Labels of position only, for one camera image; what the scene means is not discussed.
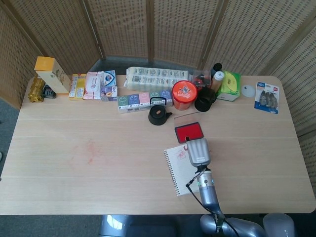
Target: gray carpet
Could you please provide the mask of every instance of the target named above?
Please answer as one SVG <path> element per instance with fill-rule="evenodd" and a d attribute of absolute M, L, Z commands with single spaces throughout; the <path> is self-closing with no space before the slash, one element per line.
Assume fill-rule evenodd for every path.
<path fill-rule="evenodd" d="M 115 70 L 117 75 L 125 75 L 126 68 L 131 66 L 186 68 L 165 62 L 149 64 L 143 59 L 123 59 L 109 57 L 100 60 L 90 71 Z M 0 162 L 2 172 L 6 154 L 18 117 L 18 110 L 0 100 Z M 264 215 L 227 215 L 254 221 L 262 225 Z M 300 237 L 316 236 L 316 212 L 311 214 L 291 214 Z M 199 227 L 200 215 L 168 216 L 134 216 L 134 223 L 129 228 L 127 237 L 205 237 Z M 101 217 L 98 215 L 33 215 L 33 216 L 0 216 L 0 237 L 96 237 Z"/>

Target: woven wall panel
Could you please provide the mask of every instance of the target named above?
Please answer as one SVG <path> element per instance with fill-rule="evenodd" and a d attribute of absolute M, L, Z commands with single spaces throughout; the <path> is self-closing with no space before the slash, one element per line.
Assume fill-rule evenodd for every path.
<path fill-rule="evenodd" d="M 147 57 L 146 0 L 88 0 L 106 55 Z"/>
<path fill-rule="evenodd" d="M 77 0 L 11 0 L 15 10 L 68 74 L 87 72 L 99 59 L 84 11 Z"/>
<path fill-rule="evenodd" d="M 0 97 L 16 108 L 34 76 L 37 52 L 0 7 Z"/>
<path fill-rule="evenodd" d="M 217 3 L 155 0 L 155 59 L 197 67 Z"/>
<path fill-rule="evenodd" d="M 314 7 L 315 0 L 230 0 L 204 68 L 222 63 L 257 75 Z"/>
<path fill-rule="evenodd" d="M 276 68 L 296 131 L 316 128 L 316 27 Z"/>
<path fill-rule="evenodd" d="M 316 197 L 316 136 L 299 139 L 308 175 Z"/>

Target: spiral notebook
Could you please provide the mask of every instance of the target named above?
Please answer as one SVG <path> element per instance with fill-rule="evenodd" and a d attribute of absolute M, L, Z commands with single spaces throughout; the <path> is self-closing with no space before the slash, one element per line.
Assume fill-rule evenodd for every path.
<path fill-rule="evenodd" d="M 169 166 L 174 188 L 177 196 L 189 194 L 186 184 L 195 176 L 197 168 L 191 165 L 187 145 L 164 150 L 167 164 Z M 195 180 L 190 188 L 193 192 L 198 191 L 198 183 Z"/>

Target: black cup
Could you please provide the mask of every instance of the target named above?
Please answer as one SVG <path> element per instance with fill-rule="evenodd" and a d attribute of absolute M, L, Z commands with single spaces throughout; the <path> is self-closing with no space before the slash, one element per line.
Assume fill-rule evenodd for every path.
<path fill-rule="evenodd" d="M 152 97 L 150 99 L 150 104 L 152 104 L 152 99 L 163 99 L 164 105 L 154 105 L 150 108 L 148 114 L 148 120 L 153 125 L 163 125 L 167 119 L 172 115 L 172 113 L 167 113 L 165 106 L 167 105 L 166 98 L 163 97 Z"/>
<path fill-rule="evenodd" d="M 216 100 L 216 93 L 214 90 L 203 87 L 197 95 L 197 99 L 194 102 L 194 106 L 198 111 L 206 112 L 211 108 L 211 105 Z"/>

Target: orange container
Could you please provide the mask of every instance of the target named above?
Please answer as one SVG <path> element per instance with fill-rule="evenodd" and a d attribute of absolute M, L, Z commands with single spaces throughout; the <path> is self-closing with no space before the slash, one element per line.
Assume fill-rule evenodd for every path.
<path fill-rule="evenodd" d="M 172 94 L 174 107 L 178 110 L 186 110 L 197 98 L 198 91 L 191 82 L 181 80 L 173 85 Z"/>

